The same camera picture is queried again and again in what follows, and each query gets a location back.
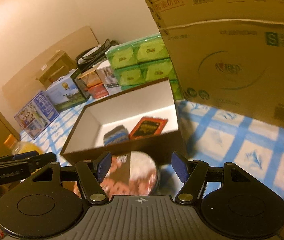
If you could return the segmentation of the striped knit sock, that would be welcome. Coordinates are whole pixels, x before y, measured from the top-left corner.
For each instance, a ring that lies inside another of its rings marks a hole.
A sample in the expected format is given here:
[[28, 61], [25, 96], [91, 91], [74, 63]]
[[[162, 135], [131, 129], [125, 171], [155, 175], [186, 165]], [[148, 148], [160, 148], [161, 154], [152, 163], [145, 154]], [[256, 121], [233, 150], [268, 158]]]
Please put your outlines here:
[[118, 144], [129, 140], [129, 132], [123, 125], [116, 126], [111, 131], [105, 133], [103, 137], [104, 146]]

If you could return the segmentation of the red black foil packet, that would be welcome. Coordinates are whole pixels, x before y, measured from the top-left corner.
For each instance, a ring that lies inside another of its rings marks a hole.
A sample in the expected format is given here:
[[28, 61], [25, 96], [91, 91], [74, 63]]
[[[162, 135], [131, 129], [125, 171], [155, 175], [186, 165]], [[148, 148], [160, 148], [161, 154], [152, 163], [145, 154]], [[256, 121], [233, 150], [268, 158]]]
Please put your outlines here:
[[135, 140], [158, 135], [162, 132], [167, 122], [167, 119], [144, 116], [130, 132], [129, 139]]

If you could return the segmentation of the orange juice bottle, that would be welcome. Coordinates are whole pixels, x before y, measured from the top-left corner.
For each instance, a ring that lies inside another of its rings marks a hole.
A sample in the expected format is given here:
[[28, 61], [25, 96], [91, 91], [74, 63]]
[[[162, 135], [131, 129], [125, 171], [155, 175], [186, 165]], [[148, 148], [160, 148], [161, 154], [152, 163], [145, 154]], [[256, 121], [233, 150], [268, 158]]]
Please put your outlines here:
[[13, 134], [10, 134], [3, 143], [9, 150], [11, 150], [13, 155], [22, 154], [27, 152], [36, 151], [38, 154], [43, 154], [44, 152], [31, 142], [19, 141]]

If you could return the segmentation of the blue milk carton box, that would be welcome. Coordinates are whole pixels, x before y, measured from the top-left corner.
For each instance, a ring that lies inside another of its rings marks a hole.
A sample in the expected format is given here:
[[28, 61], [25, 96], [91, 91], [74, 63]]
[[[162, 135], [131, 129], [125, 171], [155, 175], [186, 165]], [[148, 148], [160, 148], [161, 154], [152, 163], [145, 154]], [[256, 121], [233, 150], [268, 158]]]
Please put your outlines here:
[[59, 116], [59, 112], [43, 91], [40, 91], [14, 116], [20, 127], [35, 139], [50, 123]]

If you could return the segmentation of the blue checked bed sheet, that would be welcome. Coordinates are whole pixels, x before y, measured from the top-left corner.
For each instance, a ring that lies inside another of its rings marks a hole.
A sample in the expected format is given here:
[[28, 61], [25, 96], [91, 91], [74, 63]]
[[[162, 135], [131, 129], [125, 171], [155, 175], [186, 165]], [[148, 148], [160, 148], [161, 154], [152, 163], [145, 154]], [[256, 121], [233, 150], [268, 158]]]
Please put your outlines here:
[[[233, 162], [284, 200], [284, 128], [185, 100], [176, 106], [189, 159], [216, 167]], [[22, 131], [21, 140], [55, 153], [62, 166], [70, 166], [60, 152], [83, 107], [62, 112], [35, 140]], [[181, 187], [171, 165], [160, 167], [156, 194], [174, 198]]]

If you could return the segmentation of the black instant rice bowl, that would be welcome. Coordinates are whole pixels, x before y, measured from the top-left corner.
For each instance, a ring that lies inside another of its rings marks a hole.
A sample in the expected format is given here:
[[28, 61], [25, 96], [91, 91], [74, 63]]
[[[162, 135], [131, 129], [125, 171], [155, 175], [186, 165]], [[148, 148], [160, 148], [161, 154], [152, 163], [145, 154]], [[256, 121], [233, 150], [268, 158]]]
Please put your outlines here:
[[111, 167], [101, 187], [109, 198], [114, 195], [149, 196], [159, 184], [159, 169], [146, 153], [132, 151], [112, 156]]

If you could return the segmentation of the brown open storage box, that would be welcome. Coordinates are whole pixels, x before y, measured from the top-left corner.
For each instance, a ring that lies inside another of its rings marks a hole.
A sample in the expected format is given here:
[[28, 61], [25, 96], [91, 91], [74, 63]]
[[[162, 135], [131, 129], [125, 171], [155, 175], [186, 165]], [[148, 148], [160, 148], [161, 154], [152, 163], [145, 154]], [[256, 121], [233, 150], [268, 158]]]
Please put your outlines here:
[[[160, 134], [104, 145], [106, 133], [117, 126], [131, 132], [143, 117], [166, 119], [167, 123]], [[105, 151], [113, 155], [145, 152], [158, 165], [169, 164], [173, 152], [187, 155], [168, 79], [145, 83], [86, 105], [60, 155], [74, 165], [81, 160], [94, 160]]]

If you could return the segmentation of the milk box with cow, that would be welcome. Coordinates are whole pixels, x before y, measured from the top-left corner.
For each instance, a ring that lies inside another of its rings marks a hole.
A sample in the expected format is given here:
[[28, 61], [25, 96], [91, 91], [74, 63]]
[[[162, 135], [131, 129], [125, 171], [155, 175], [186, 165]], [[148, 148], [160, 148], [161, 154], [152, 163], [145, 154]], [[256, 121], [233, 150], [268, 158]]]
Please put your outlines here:
[[78, 68], [72, 69], [45, 90], [45, 95], [58, 112], [87, 102], [91, 97], [86, 84], [78, 78], [80, 74], [81, 71]]

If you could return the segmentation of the stacked orange snack boxes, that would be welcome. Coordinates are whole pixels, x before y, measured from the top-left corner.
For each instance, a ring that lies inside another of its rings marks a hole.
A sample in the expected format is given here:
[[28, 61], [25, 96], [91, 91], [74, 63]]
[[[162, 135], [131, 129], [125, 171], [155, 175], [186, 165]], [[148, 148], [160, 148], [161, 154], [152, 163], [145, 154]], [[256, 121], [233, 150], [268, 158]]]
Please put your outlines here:
[[103, 98], [109, 95], [101, 78], [95, 70], [87, 70], [80, 74], [77, 79], [84, 83], [84, 90], [88, 92], [94, 99]]

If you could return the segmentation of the brown cardboard box at back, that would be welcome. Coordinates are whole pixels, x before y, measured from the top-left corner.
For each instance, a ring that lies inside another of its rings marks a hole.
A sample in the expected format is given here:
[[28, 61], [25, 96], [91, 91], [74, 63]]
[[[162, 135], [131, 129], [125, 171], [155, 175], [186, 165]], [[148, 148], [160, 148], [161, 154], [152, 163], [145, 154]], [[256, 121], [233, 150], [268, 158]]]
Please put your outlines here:
[[35, 79], [45, 88], [48, 88], [60, 77], [66, 76], [72, 69], [76, 68], [75, 61], [65, 51], [59, 50], [36, 73]]

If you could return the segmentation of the small white product box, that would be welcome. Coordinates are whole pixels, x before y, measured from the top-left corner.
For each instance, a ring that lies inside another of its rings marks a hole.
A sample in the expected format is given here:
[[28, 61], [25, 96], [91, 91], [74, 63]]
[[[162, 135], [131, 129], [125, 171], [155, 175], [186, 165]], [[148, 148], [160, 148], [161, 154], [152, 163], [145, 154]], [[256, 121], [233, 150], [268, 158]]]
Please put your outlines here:
[[114, 95], [122, 91], [111, 67], [98, 68], [96, 74], [102, 80], [109, 95]]

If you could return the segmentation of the green tissue pack bundle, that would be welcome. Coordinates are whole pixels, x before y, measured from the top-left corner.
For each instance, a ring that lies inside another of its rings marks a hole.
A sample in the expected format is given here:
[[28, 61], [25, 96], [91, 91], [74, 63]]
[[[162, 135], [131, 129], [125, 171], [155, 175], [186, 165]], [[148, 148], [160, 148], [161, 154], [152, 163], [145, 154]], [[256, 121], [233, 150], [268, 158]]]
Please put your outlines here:
[[183, 98], [173, 63], [159, 33], [111, 46], [105, 55], [122, 90], [168, 78], [174, 99]]

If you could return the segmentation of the large cardboard box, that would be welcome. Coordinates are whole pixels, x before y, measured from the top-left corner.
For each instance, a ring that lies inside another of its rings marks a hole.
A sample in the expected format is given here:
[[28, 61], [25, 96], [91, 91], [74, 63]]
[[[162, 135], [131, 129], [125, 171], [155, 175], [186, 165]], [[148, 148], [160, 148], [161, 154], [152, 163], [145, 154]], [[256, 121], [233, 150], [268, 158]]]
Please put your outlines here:
[[145, 0], [187, 100], [284, 128], [284, 0]]

